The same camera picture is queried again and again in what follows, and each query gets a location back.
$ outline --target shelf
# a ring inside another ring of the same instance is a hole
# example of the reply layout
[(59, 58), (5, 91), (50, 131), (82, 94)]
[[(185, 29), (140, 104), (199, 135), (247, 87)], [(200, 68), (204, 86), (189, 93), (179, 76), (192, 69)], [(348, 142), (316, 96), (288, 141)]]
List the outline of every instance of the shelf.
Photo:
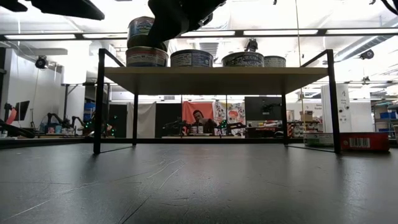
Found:
[(140, 95), (280, 95), (327, 75), (326, 68), (105, 68), (105, 77)]
[(389, 119), (389, 118), (383, 118), (383, 119), (377, 118), (374, 121), (377, 123), (390, 123), (390, 122), (398, 123), (398, 119)]

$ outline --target barcode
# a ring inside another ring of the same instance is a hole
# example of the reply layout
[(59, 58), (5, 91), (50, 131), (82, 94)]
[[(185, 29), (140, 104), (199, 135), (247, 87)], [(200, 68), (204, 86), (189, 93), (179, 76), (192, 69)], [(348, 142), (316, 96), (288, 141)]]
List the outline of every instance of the barcode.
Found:
[(350, 138), (349, 146), (350, 147), (369, 148), (369, 147), (371, 147), (371, 139), (370, 138)]

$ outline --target canned food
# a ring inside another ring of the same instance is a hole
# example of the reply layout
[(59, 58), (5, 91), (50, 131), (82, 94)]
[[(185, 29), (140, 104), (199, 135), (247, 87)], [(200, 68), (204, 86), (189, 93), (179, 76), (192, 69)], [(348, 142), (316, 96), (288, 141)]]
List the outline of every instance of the canned food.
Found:
[(136, 34), (129, 39), (127, 42), (127, 47), (154, 47), (160, 50), (167, 51), (169, 46), (169, 41), (161, 42), (158, 44), (153, 44), (149, 42), (147, 34)]
[(165, 41), (158, 44), (149, 42), (148, 33), (152, 28), (155, 19), (147, 16), (138, 17), (133, 19), (128, 27), (127, 33), (127, 48), (131, 47), (155, 47), (164, 51), (167, 51), (169, 42)]
[(224, 67), (263, 67), (264, 56), (257, 52), (237, 52), (222, 59)]
[(126, 51), (127, 67), (166, 67), (169, 56), (153, 47), (131, 47)]
[(198, 134), (203, 134), (203, 126), (198, 126)]
[(154, 18), (142, 16), (137, 19), (133, 19), (128, 27), (127, 32), (127, 44), (130, 42), (130, 38), (138, 34), (148, 34), (150, 28), (154, 25)]
[(198, 126), (192, 126), (191, 127), (191, 133), (192, 134), (198, 134)]
[(265, 56), (264, 67), (286, 67), (286, 59), (280, 56)]
[(179, 50), (170, 56), (171, 67), (212, 67), (213, 56), (203, 50)]

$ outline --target security camera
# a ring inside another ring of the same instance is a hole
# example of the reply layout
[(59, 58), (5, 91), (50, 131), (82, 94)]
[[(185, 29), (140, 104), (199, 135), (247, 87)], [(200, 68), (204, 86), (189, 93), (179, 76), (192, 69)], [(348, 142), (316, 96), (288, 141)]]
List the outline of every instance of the security camera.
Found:
[(374, 52), (373, 50), (367, 50), (359, 56), (360, 59), (365, 60), (365, 59), (372, 59), (374, 57)]
[(39, 56), (35, 63), (36, 68), (46, 69), (49, 67), (49, 61), (47, 61), (46, 56)]

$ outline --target computer monitor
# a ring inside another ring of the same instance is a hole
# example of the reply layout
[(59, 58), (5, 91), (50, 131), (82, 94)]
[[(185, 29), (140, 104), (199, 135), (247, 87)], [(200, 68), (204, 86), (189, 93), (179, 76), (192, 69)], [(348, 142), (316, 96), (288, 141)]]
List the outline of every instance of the computer monitor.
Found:
[(27, 109), (29, 107), (29, 103), (30, 103), (30, 101), (23, 101), (23, 102), (17, 103), (17, 105), (15, 105), (15, 110), (17, 111), (17, 116), (14, 121), (25, 120)]

